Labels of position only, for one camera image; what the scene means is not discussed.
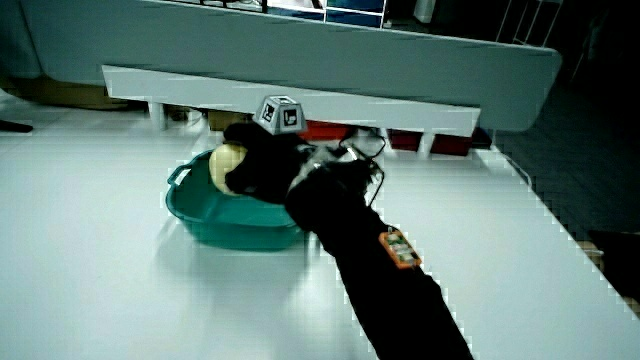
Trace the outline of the person's right hand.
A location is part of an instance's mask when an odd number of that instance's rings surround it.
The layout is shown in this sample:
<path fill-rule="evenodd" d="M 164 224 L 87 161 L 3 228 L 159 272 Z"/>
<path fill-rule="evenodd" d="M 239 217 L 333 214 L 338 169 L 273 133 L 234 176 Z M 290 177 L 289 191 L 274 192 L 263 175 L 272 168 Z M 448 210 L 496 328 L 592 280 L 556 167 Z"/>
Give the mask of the person's right hand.
<path fill-rule="evenodd" d="M 242 161 L 225 175 L 230 191 L 282 204 L 294 178 L 316 151 L 299 134 L 306 130 L 301 104 L 287 95 L 269 95 L 252 118 L 229 125 L 224 142 L 246 149 Z"/>

